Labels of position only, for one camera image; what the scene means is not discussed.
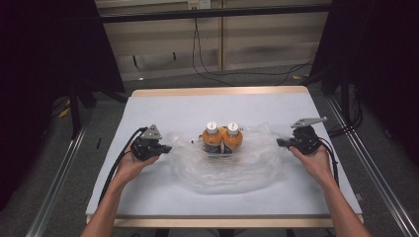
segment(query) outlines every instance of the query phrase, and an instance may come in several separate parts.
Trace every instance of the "bottle cap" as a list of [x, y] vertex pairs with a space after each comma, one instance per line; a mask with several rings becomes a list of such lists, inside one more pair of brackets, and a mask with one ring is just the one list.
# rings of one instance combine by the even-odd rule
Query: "bottle cap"
[[227, 126], [227, 128], [228, 128], [227, 132], [230, 135], [237, 135], [238, 132], [239, 132], [239, 130], [238, 130], [238, 124], [235, 123], [235, 122], [229, 123], [228, 126]]
[[216, 122], [215, 121], [210, 121], [207, 124], [207, 132], [209, 134], [215, 134], [218, 132], [218, 127], [216, 126]]

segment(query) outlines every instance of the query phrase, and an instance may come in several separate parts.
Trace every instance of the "wall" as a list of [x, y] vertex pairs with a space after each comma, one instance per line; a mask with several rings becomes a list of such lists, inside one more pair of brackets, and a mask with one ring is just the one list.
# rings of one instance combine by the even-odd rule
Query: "wall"
[[[329, 3], [330, 0], [212, 0], [212, 8]], [[96, 0], [100, 14], [187, 10], [181, 0]], [[198, 19], [203, 62], [210, 71], [304, 63], [314, 58], [327, 13]], [[106, 24], [124, 80], [195, 73], [192, 19]], [[196, 40], [196, 67], [202, 70]], [[133, 66], [135, 55], [138, 68]]]

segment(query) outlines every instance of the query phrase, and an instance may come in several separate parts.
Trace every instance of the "human hand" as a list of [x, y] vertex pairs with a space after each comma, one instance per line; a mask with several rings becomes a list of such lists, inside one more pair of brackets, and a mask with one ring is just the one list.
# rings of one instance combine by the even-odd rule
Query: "human hand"
[[290, 152], [298, 158], [305, 170], [311, 175], [320, 185], [324, 185], [329, 178], [333, 178], [330, 170], [329, 154], [326, 148], [321, 145], [312, 155], [306, 156], [295, 147], [290, 147]]
[[130, 151], [130, 146], [126, 149], [126, 155], [121, 159], [118, 165], [118, 170], [115, 173], [114, 180], [118, 181], [122, 185], [126, 185], [129, 181], [133, 180], [142, 169], [152, 165], [158, 160], [159, 156], [153, 156], [145, 161], [136, 159]]

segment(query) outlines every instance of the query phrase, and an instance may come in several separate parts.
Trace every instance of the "orange object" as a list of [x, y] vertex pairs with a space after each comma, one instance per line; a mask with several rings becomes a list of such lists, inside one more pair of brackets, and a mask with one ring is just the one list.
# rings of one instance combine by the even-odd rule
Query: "orange object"
[[235, 153], [243, 141], [243, 133], [239, 130], [238, 124], [229, 123], [227, 131], [222, 135], [224, 143], [224, 154]]
[[222, 134], [218, 130], [215, 121], [210, 121], [207, 124], [206, 130], [203, 132], [203, 142], [205, 144], [205, 151], [208, 153], [220, 153], [222, 141]]

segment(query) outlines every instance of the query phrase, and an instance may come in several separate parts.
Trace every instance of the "black curtain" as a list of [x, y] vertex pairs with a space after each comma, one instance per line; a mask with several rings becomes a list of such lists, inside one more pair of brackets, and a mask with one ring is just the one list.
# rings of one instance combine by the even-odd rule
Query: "black curtain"
[[93, 0], [0, 2], [0, 209], [36, 161], [52, 102], [71, 83], [125, 90], [98, 17]]
[[345, 71], [362, 100], [419, 165], [419, 2], [357, 2], [356, 8], [329, 14], [311, 74], [329, 68], [318, 79], [323, 92], [333, 94]]

